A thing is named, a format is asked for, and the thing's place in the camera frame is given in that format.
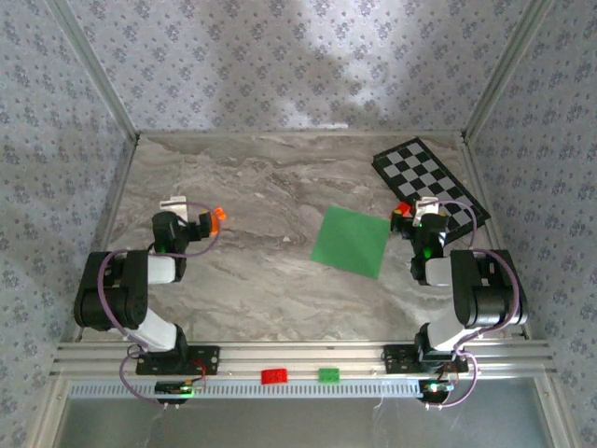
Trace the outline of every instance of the metal rail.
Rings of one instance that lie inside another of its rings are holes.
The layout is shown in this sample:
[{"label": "metal rail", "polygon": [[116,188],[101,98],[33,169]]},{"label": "metal rail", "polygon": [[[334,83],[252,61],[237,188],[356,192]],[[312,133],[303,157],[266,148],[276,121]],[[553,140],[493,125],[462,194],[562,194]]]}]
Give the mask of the metal rail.
[{"label": "metal rail", "polygon": [[[338,368],[342,378],[351,380],[384,377],[430,379],[435,376],[426,373],[387,375],[382,350],[388,343],[215,343],[221,347],[217,379],[258,380],[265,369],[285,368],[291,379],[314,380],[319,369],[325,367]],[[59,346],[50,376],[118,378],[118,366],[127,346],[128,343],[63,343]],[[536,377],[555,372],[551,351],[545,341],[479,341],[469,344],[466,349],[479,361],[480,378]],[[127,372],[132,373],[133,370],[131,362]]]}]

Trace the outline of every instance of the black mounting bracket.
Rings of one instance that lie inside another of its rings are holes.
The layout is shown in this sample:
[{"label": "black mounting bracket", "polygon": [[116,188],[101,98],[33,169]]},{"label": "black mounting bracket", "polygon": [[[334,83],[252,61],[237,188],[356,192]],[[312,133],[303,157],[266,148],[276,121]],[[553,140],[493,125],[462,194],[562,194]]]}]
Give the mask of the black mounting bracket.
[{"label": "black mounting bracket", "polygon": [[190,345],[187,360],[178,361],[169,358],[155,357],[156,354],[145,353],[137,360],[137,375],[201,375],[201,364],[205,368],[205,375],[217,375],[220,361],[220,347],[217,345]]},{"label": "black mounting bracket", "polygon": [[[385,363],[385,372],[388,374],[429,373],[425,365],[419,361],[419,350],[414,343],[385,345],[382,359]],[[455,357],[453,362],[459,373],[468,371],[466,359]]]},{"label": "black mounting bracket", "polygon": [[137,375],[217,375],[220,347],[217,345],[187,345],[182,329],[176,326],[176,344],[168,352],[141,353],[137,360]]}]

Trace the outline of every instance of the green block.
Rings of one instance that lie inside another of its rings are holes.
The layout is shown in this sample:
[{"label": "green block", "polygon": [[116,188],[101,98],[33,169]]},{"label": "green block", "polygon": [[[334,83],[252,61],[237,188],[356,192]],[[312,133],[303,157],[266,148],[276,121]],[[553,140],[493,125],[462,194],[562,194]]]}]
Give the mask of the green block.
[{"label": "green block", "polygon": [[320,369],[319,382],[326,385],[338,385],[340,383],[340,369]]}]

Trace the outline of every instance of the orange object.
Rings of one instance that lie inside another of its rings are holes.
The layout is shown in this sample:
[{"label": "orange object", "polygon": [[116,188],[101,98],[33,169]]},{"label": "orange object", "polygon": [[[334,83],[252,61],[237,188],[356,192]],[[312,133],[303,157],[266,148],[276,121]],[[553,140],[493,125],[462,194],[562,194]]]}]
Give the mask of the orange object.
[{"label": "orange object", "polygon": [[212,236],[219,231],[218,219],[220,221],[224,221],[227,217],[228,216],[226,215],[226,212],[224,212],[222,207],[217,207],[216,210],[212,212]]}]

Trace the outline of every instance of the glass panel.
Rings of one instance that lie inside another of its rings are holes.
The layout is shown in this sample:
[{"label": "glass panel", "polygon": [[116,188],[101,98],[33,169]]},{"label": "glass panel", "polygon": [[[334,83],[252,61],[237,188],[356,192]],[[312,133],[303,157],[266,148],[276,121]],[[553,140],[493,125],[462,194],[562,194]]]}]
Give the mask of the glass panel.
[{"label": "glass panel", "polygon": [[57,448],[550,446],[532,380],[478,383],[463,405],[415,399],[210,399],[164,412],[135,399],[70,399]]}]

